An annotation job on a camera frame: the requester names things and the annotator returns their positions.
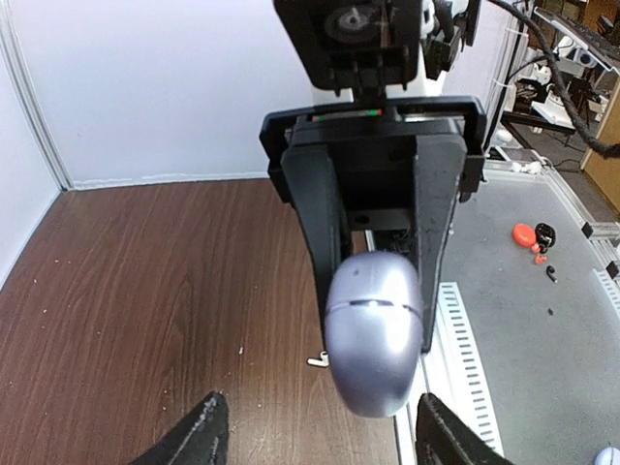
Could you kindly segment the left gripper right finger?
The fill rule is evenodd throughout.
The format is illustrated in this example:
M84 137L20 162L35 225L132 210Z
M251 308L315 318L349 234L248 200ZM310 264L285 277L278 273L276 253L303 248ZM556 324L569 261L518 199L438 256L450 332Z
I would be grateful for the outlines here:
M417 464L503 464L488 446L441 399L424 393L417 408Z

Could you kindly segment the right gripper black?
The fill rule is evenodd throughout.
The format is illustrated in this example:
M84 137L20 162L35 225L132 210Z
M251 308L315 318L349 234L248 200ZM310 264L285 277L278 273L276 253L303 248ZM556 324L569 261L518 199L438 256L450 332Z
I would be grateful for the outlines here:
M292 205L308 248L320 323L354 231L402 231L413 242L430 352L454 209L476 193L486 116L473 97L396 99L273 112L260 141L268 174Z

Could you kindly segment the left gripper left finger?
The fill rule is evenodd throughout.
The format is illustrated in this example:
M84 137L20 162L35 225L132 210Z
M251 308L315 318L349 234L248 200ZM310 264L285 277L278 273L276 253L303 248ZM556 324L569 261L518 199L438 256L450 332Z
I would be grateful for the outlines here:
M229 439L226 398L211 391L157 444L131 464L226 464Z

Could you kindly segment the lavender earbud charging case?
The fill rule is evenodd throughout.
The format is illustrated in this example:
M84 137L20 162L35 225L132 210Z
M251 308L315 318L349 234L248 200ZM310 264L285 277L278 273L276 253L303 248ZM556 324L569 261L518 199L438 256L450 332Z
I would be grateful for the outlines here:
M409 399L423 336L419 277L406 258L365 252L330 283L325 348L336 389L354 414L394 416Z

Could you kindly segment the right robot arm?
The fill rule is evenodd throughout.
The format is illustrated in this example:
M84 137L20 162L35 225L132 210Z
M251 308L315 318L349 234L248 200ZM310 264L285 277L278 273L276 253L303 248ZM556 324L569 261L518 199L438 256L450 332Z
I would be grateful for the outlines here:
M432 344L455 207L480 185L486 116L477 98L427 96L476 35L480 5L450 1L277 1L312 85L349 103L268 114L260 141L280 199L299 219L320 306L355 231L399 232Z

